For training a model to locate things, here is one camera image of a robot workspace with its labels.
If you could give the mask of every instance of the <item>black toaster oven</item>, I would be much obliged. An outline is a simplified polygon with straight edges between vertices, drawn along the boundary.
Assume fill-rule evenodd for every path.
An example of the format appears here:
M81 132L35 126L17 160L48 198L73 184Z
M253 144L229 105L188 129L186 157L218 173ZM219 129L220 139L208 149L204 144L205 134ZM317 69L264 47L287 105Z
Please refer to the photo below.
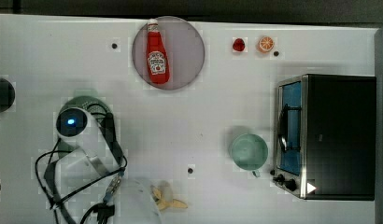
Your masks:
M276 105L278 187L308 200L375 198L375 77L292 78Z

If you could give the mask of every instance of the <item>red ketchup bottle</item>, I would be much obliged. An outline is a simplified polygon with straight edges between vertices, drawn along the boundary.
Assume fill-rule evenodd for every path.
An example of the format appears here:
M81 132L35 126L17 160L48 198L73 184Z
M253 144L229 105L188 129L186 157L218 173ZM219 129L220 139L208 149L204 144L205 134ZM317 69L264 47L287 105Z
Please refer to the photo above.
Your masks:
M148 21L148 45L146 59L151 82L164 84L169 79L169 65L160 35L159 25L154 19Z

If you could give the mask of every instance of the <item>small orange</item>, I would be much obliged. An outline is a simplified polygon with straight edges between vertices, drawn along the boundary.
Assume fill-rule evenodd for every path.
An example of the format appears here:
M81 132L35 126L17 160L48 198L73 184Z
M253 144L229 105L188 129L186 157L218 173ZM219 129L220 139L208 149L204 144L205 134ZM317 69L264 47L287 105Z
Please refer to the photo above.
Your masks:
M261 53L267 53L274 47L274 40L270 36L262 37L258 44L256 45L256 49Z

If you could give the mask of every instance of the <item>white table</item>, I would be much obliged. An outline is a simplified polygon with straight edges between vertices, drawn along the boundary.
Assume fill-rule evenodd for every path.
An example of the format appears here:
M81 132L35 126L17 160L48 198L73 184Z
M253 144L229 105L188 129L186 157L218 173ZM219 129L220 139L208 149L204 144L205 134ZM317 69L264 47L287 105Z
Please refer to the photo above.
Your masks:
M165 223L374 223L374 202L301 201L268 172L275 85L306 73L373 76L376 29L194 22L206 44L203 70L187 88L160 91L130 58L145 22L0 15L0 75L16 87L16 104L0 115L0 224L53 222L33 165L51 150L54 120L75 90L96 90L113 109L128 177L166 180L188 203L164 211ZM275 38L279 57L256 52L261 35ZM233 37L247 37L248 52L233 54ZM259 179L228 156L237 126L267 142Z

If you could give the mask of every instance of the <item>green mug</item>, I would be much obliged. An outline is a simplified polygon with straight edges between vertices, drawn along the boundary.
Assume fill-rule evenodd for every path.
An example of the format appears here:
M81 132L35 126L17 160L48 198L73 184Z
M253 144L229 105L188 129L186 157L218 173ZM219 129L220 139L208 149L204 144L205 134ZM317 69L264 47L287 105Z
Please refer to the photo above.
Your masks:
M260 136L245 133L233 141L230 153L239 168L252 171L253 175L259 177L258 169L267 160L268 148Z

